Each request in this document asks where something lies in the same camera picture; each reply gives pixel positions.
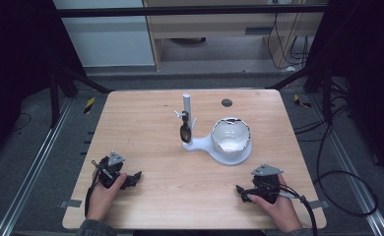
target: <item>aluminum rail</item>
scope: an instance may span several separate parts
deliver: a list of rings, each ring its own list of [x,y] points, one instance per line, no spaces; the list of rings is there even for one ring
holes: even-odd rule
[[[230,6],[182,6],[102,9],[58,9],[36,11],[36,15],[60,18],[134,17],[167,15],[211,15],[211,14],[260,14],[260,13],[318,13],[331,9],[346,8],[345,5],[327,4],[280,4],[280,5],[230,5]]]
[[[21,211],[24,208],[24,205],[27,202],[27,199],[32,192],[32,187],[35,184],[36,179],[38,178],[39,173],[47,159],[50,151],[54,145],[54,142],[57,139],[58,134],[60,133],[61,128],[63,127],[63,123],[66,120],[66,117],[69,113],[69,108],[72,104],[72,99],[66,98],[61,110],[61,118],[58,120],[55,128],[50,129],[48,132],[44,142],[41,145],[41,148],[38,151],[38,154],[35,160],[32,163],[32,167],[30,168],[26,178],[23,181],[23,184],[20,187],[17,195],[14,197],[14,200],[10,204],[7,212],[0,222],[0,236],[10,235],[15,223],[18,220],[18,217],[21,214]]]
[[[321,101],[315,95],[308,95],[309,99],[312,101],[313,107],[315,107],[318,115],[324,119],[324,116],[321,112]],[[346,153],[346,150],[339,139],[339,136],[333,130],[330,133],[330,144],[335,151],[336,157],[339,160],[340,165],[343,170],[348,171],[349,173],[355,174],[359,176],[357,171],[355,170],[352,162],[350,161],[349,155]],[[364,212],[368,212],[373,209],[374,201],[370,196],[366,186],[364,186],[361,182],[354,180],[353,178],[348,178],[349,184],[352,187],[352,191],[359,203],[361,209]],[[380,213],[379,209],[369,215],[367,218],[369,222],[370,228],[373,230],[373,233],[377,236],[384,236],[384,218]]]

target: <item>floor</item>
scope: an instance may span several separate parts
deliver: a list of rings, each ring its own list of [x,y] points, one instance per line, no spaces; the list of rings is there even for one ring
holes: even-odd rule
[[[300,52],[302,40],[294,52]],[[300,69],[300,60],[289,68],[277,69],[270,60],[270,54],[260,37],[249,38],[207,38],[204,43],[167,40],[161,56],[161,68],[157,72],[130,71],[123,75],[91,74],[92,80],[114,89],[227,89],[257,88],[271,86]],[[289,119],[300,131],[307,124],[322,119],[321,93],[305,94],[300,79],[282,90],[281,94]],[[61,225],[65,208],[62,201],[70,199],[79,170],[89,149],[89,143],[106,101],[106,94],[77,83],[77,98],[68,99],[61,95],[62,107],[68,107],[62,129],[55,134],[54,145],[44,147],[43,142],[51,132],[48,90],[29,96],[22,107],[23,114],[16,123],[14,132],[0,148],[0,222],[14,203],[20,186],[26,179],[32,164],[41,149],[45,159],[39,162],[41,168],[34,173],[31,188],[18,207],[19,216],[12,222],[15,235],[68,235],[73,230]],[[303,104],[294,102],[299,95]],[[83,114],[86,102],[91,97],[96,103],[90,114]],[[361,176],[371,186],[379,200],[379,209],[368,217],[358,217],[339,210],[335,204],[325,208],[328,225],[320,235],[384,235],[384,166],[373,163],[367,143],[350,117],[350,108],[343,99],[334,101],[335,110],[342,107],[334,117],[333,132],[328,136],[321,154],[318,140],[324,135],[325,126],[296,137],[312,179],[316,179],[316,163],[321,157],[321,172],[349,170]],[[321,200],[324,191],[339,205],[360,212],[373,203],[364,192],[364,185],[346,175],[332,175],[322,181],[321,190],[316,185]],[[119,233],[130,234],[129,230]],[[268,235],[282,235],[270,230]]]

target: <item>finger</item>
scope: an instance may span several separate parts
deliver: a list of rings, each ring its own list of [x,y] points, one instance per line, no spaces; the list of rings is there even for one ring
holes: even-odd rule
[[[112,184],[110,189],[119,190],[119,188],[121,188],[121,186],[124,184],[125,179],[127,179],[127,174],[126,173],[120,174],[118,178],[116,178],[115,182]]]
[[[268,208],[272,206],[272,205],[271,205],[270,203],[268,203],[266,200],[264,200],[263,198],[260,198],[260,197],[257,196],[257,195],[247,195],[247,197],[248,197],[253,203],[255,203],[256,205],[260,206],[260,207],[263,208],[264,210],[268,210]]]

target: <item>white cabinet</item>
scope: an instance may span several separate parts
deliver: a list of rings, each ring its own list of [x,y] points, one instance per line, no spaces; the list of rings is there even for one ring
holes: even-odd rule
[[[57,9],[143,7],[141,0],[54,0]],[[63,18],[85,68],[155,66],[145,17]]]

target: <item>wooden table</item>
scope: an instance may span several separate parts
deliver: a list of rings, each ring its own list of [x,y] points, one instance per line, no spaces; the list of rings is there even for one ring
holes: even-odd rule
[[[193,117],[198,118],[194,137],[208,135],[216,121],[237,117],[251,131],[249,158],[236,166],[216,163],[203,151],[188,152],[181,145],[182,95],[191,95]],[[222,106],[229,98],[231,107]],[[123,172],[143,171],[137,187],[121,190],[106,222],[123,229],[267,229],[270,217],[259,207],[243,203],[235,185],[253,188],[251,171],[262,163],[284,170],[289,186],[309,201],[317,195],[297,144],[284,103],[276,90],[134,90],[112,92],[103,108],[72,200],[81,207],[68,207],[66,228],[79,228],[84,217],[87,189],[94,166],[115,150],[126,160]],[[305,207],[294,202],[305,227],[310,218]],[[314,210],[318,227],[326,219]]]

